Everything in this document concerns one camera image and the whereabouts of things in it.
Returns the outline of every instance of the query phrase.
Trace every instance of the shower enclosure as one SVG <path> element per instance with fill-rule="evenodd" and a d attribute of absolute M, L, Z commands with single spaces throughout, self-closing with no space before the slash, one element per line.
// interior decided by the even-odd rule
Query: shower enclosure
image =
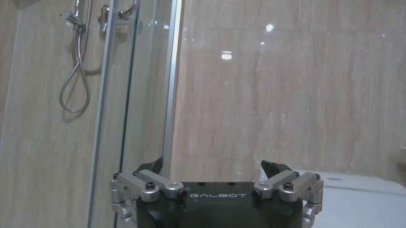
<path fill-rule="evenodd" d="M 180 9 L 181 0 L 109 4 L 88 192 L 92 228 L 121 226 L 110 210 L 113 173 L 132 172 L 161 156 L 168 172 Z"/>

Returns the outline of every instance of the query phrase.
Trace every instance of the marble wall tile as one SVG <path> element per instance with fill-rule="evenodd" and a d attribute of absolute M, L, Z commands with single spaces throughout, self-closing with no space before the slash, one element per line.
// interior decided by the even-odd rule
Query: marble wall tile
<path fill-rule="evenodd" d="M 92 28 L 98 28 L 96 17 L 106 2 L 94 1 Z M 1 197 L 6 210 L 0 212 L 0 227 L 84 227 L 100 75 L 88 77 L 86 111 L 80 116 L 66 114 L 57 99 L 72 67 L 72 27 L 60 13 L 72 9 L 73 1 L 14 3 L 18 23 L 13 53 L 6 56 L 12 69 L 0 142 L 0 194 L 6 196 Z M 93 29 L 88 68 L 100 65 L 102 46 Z M 84 89 L 77 81 L 68 103 L 77 107 L 82 102 Z"/>
<path fill-rule="evenodd" d="M 8 80 L 12 68 L 13 41 L 17 29 L 18 9 L 12 0 L 2 2 L 0 8 L 0 140 L 4 109 L 8 91 Z"/>
<path fill-rule="evenodd" d="M 187 1 L 172 177 L 249 180 L 267 159 L 399 181 L 404 7 L 400 0 Z"/>

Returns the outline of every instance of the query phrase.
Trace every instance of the bolt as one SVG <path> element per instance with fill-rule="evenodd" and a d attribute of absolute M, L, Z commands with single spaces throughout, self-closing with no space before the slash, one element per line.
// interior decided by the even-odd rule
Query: bolt
<path fill-rule="evenodd" d="M 285 190 L 292 190 L 292 183 L 291 183 L 291 182 L 285 182 L 285 183 L 283 184 L 283 188 L 284 188 Z"/>
<path fill-rule="evenodd" d="M 145 184 L 145 189 L 147 189 L 147 190 L 155 189 L 155 184 L 153 184 L 153 182 L 148 182 L 148 183 Z"/>
<path fill-rule="evenodd" d="M 263 183 L 263 182 L 259 183 L 259 186 L 260 186 L 260 187 L 268 187 L 268 185 L 267 185 L 265 183 Z"/>

